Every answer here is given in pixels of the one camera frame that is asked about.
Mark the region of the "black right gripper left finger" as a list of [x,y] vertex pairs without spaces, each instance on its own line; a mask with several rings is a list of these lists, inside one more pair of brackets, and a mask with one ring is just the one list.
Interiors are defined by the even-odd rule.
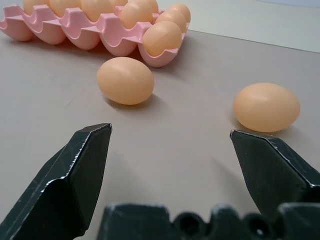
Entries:
[[76,131],[40,169],[0,223],[0,240],[74,240],[100,195],[112,125]]

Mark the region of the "beige egg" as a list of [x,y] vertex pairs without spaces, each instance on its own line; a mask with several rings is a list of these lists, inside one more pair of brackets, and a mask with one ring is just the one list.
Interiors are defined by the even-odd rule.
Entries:
[[153,21],[153,12],[146,4],[127,3],[119,14],[120,21],[126,29],[132,29],[138,22]]
[[182,33],[185,33],[187,31],[187,21],[185,19],[185,16],[178,10],[168,9],[164,11],[159,15],[155,23],[160,23],[163,21],[169,21],[177,24]]
[[80,8],[81,2],[80,0],[49,0],[49,6],[58,17],[63,17],[66,9]]
[[278,132],[299,117],[300,102],[287,88],[274,83],[255,83],[243,88],[233,102],[233,113],[244,127],[262,133]]
[[180,11],[183,14],[186,22],[187,23],[191,22],[191,12],[190,12],[189,8],[185,4],[183,4],[183,3],[175,3],[175,4],[173,4],[172,6],[169,7],[169,10]]
[[110,14],[115,10],[112,0],[80,0],[80,8],[91,22],[96,22],[101,14]]
[[115,57],[101,65],[96,74],[100,91],[111,101],[137,105],[153,93],[155,78],[142,62],[130,57]]
[[152,10],[152,13],[158,14],[159,13],[159,6],[156,0],[129,0],[129,3],[138,3],[148,5]]
[[144,33],[142,44],[149,55],[156,57],[165,50],[179,49],[182,44],[182,31],[174,22],[161,21]]
[[23,10],[26,14],[31,15],[34,6],[50,5],[50,0],[23,0]]

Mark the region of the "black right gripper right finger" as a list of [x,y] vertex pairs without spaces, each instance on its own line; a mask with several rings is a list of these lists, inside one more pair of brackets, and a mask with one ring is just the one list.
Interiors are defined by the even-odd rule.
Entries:
[[234,129],[230,139],[251,198],[271,219],[283,203],[320,203],[320,172],[282,139]]

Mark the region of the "pink plastic egg tray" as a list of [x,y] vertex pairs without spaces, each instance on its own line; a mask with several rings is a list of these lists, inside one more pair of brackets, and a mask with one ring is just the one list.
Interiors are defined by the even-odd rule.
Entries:
[[63,17],[57,16],[49,6],[36,5],[31,15],[18,5],[4,7],[4,19],[0,31],[10,38],[26,42],[37,37],[50,45],[61,44],[68,39],[76,47],[91,50],[99,43],[112,55],[126,57],[135,49],[151,67],[160,68],[169,64],[178,54],[178,48],[168,48],[159,55],[150,55],[143,45],[144,33],[152,27],[149,22],[138,22],[132,29],[126,29],[118,17],[122,6],[115,13],[103,13],[98,21],[90,21],[78,7],[67,8]]

